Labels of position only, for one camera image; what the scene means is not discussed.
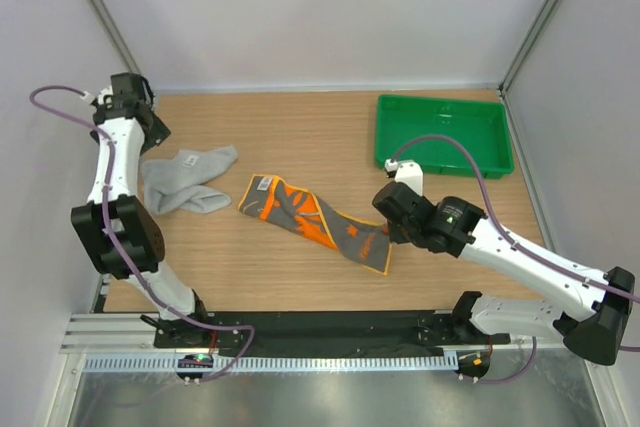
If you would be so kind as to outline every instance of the orange and grey sock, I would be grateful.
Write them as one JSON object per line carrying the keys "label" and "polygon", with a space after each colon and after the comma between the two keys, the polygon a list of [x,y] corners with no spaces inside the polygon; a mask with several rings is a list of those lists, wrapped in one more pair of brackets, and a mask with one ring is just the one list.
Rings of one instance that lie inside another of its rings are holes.
{"label": "orange and grey sock", "polygon": [[391,242],[386,224],[338,212],[277,175],[254,175],[238,210],[337,250],[378,273],[387,273]]}

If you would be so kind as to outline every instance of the white cable clip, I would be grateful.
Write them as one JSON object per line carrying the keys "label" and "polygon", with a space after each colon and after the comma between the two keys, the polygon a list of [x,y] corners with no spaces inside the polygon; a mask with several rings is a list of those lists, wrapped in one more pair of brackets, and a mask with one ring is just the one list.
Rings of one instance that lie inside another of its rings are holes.
{"label": "white cable clip", "polygon": [[384,161],[384,170],[387,174],[391,173],[391,172],[395,172],[396,170],[398,170],[398,161],[397,160],[392,160],[392,159],[387,159]]}
{"label": "white cable clip", "polygon": [[91,92],[87,92],[86,90],[84,91],[84,94],[80,98],[82,99],[83,102],[86,102],[89,105],[93,105],[93,103],[96,101],[96,96],[93,95]]}

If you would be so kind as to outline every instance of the grey sock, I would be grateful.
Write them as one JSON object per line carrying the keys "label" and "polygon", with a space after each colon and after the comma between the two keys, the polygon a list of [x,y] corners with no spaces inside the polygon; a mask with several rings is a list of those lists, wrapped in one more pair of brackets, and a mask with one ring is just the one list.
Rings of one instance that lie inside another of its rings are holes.
{"label": "grey sock", "polygon": [[238,158],[233,145],[197,152],[180,150],[169,160],[147,160],[140,165],[144,203],[154,214],[178,208],[208,213],[226,207],[231,197],[203,184],[223,174]]}

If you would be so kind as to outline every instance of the metal floor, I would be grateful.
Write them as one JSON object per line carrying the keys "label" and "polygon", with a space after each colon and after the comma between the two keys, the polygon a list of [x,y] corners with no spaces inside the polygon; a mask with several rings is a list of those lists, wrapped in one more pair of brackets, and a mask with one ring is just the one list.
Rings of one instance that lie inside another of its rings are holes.
{"label": "metal floor", "polygon": [[[491,378],[518,370],[528,355],[497,350]],[[85,373],[69,425],[605,425],[584,362],[565,350],[540,350],[525,376],[499,386],[459,382],[451,372],[239,374],[189,387],[175,384],[175,379],[173,374]],[[114,405],[124,402],[137,405]]]}

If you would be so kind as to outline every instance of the white wall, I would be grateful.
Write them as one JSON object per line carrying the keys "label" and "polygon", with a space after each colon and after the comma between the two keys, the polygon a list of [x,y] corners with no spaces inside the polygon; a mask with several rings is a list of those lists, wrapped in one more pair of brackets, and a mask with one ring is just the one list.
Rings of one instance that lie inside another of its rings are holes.
{"label": "white wall", "polygon": [[[95,144],[28,96],[51,83],[103,87],[123,67],[85,0],[0,0],[0,59],[0,424],[28,427],[52,395],[69,315],[87,310],[97,279],[69,222]],[[46,98],[90,115],[73,96]]]}
{"label": "white wall", "polygon": [[543,0],[105,0],[170,90],[496,84]]}
{"label": "white wall", "polygon": [[[510,91],[557,247],[638,284],[639,85],[640,0],[564,0]],[[640,345],[638,306],[624,344]],[[638,422],[640,354],[617,365]]]}

